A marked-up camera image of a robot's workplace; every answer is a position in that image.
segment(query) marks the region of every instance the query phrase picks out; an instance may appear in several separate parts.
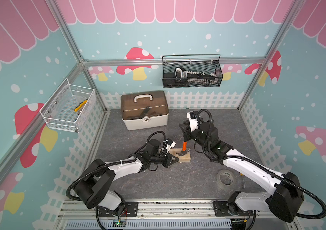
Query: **vent grille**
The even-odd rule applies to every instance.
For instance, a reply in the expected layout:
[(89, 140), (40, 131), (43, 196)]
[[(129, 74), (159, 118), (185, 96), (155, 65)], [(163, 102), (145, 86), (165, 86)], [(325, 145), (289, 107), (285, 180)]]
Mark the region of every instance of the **vent grille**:
[[(107, 229), (224, 229), (231, 228), (230, 219), (162, 219), (127, 220), (126, 227), (114, 228), (113, 220), (100, 220)], [(100, 229), (96, 220), (69, 220), (65, 230)]]

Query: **wooden block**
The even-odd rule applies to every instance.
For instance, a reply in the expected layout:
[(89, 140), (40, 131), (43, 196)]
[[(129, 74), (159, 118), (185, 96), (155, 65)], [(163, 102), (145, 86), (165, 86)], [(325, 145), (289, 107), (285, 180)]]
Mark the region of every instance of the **wooden block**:
[(172, 148), (169, 150), (169, 153), (179, 158), (179, 162), (190, 162), (191, 161), (190, 152), (188, 152), (184, 156), (179, 156), (178, 153), (180, 153), (181, 150), (182, 150), (181, 148)]

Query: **brown translucent toolbox lid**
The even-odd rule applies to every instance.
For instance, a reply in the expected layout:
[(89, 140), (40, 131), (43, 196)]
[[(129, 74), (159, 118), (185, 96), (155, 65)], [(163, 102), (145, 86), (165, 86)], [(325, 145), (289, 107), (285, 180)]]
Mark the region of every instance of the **brown translucent toolbox lid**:
[(126, 94), (121, 97), (123, 120), (156, 117), (169, 113), (164, 91), (152, 91), (137, 94)]

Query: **mushroom illustration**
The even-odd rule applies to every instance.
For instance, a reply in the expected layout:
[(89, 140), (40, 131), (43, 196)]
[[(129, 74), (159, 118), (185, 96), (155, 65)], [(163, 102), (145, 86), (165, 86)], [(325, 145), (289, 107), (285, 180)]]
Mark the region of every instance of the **mushroom illustration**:
[(107, 81), (108, 77), (106, 77), (105, 73), (113, 74), (114, 71), (110, 66), (95, 66), (95, 67), (89, 67), (88, 68), (90, 74), (92, 75), (93, 79), (96, 79), (96, 76), (98, 76), (99, 81)]
[(296, 133), (296, 138), (300, 136), (305, 139), (305, 141), (299, 143), (303, 153), (310, 156), (312, 151), (318, 149), (322, 160), (326, 163), (326, 129), (297, 126)]
[[(142, 48), (133, 47), (126, 54), (124, 59), (154, 59), (154, 57), (148, 51)], [(117, 67), (117, 73), (124, 75), (133, 71), (133, 80), (143, 81), (147, 78), (147, 75), (144, 72), (144, 68), (158, 69), (158, 66), (119, 66)]]
[(231, 79), (231, 73), (241, 73), (242, 66), (240, 64), (224, 64), (221, 66), (222, 73), (223, 73), (223, 80), (227, 81)]
[[(257, 69), (259, 68), (259, 65), (260, 64), (252, 64), (245, 70), (245, 74), (256, 73)], [(258, 84), (264, 87), (265, 80), (267, 79), (268, 76), (270, 76), (272, 83), (276, 84), (279, 79), (281, 68), (282, 68), (282, 58), (280, 52), (277, 50), (273, 58), (271, 59), (271, 62), (268, 64), (268, 67), (260, 76)]]
[(2, 222), (3, 211), (7, 210), (11, 214), (15, 214), (24, 200), (25, 194), (23, 192), (11, 192), (22, 177), (22, 172), (10, 173), (0, 185), (0, 225)]
[[(15, 113), (15, 126), (17, 138), (26, 129), (27, 125), (32, 121), (35, 115), (43, 106), (41, 103), (28, 104), (20, 108)], [(50, 130), (45, 124), (41, 127), (36, 136), (32, 139), (24, 153), (20, 157), (21, 165), (24, 168), (32, 166), (37, 158), (39, 151), (39, 144), (43, 144), (48, 152), (50, 152), (58, 138), (57, 131)]]

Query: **wire basket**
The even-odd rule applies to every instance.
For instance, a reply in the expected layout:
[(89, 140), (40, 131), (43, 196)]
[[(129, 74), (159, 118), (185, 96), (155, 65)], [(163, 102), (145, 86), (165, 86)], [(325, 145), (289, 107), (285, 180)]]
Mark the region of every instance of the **wire basket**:
[[(75, 112), (85, 100), (86, 104)], [(80, 132), (95, 101), (94, 89), (71, 85), (66, 78), (41, 108), (40, 113), (49, 128)]]
[(223, 74), (220, 54), (166, 55), (162, 57), (163, 88), (219, 87)]

